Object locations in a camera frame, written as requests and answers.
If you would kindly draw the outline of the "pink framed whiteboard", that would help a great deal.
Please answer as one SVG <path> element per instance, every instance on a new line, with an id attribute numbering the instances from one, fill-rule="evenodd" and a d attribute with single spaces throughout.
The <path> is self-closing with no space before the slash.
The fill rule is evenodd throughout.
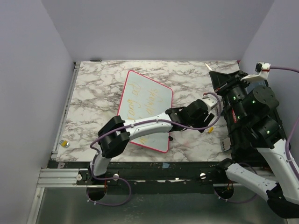
<path id="1" fill-rule="evenodd" d="M 170 87 L 133 70 L 128 71 L 117 114 L 130 122 L 152 119 L 172 107 L 173 91 Z M 130 141 L 151 150 L 166 153 L 169 134 L 155 133 Z"/>

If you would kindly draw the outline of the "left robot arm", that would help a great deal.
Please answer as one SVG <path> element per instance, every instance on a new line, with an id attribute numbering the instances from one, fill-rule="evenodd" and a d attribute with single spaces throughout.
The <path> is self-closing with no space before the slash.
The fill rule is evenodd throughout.
<path id="1" fill-rule="evenodd" d="M 97 139 L 90 144 L 96 155 L 90 163 L 88 180 L 93 184 L 101 183 L 111 159 L 122 154 L 132 140 L 186 129 L 203 132 L 218 121 L 211 110 L 220 105 L 219 100 L 204 97 L 188 106 L 169 108 L 159 115 L 145 119 L 124 120 L 119 115 L 112 117 L 98 131 Z"/>

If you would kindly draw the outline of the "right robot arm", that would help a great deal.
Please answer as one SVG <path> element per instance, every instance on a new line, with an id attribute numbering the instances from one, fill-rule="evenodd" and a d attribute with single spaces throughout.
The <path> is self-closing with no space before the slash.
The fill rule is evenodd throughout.
<path id="1" fill-rule="evenodd" d="M 267 180 L 232 159 L 224 159 L 215 168 L 216 180 L 240 183 L 262 197 L 279 217 L 298 218 L 299 167 L 281 125 L 270 116 L 279 105 L 273 90 L 258 85 L 247 92 L 249 83 L 240 70 L 229 74 L 210 71 L 209 75 L 215 93 L 224 101 L 224 117 L 233 149 L 255 148 L 276 177 L 275 181 Z"/>

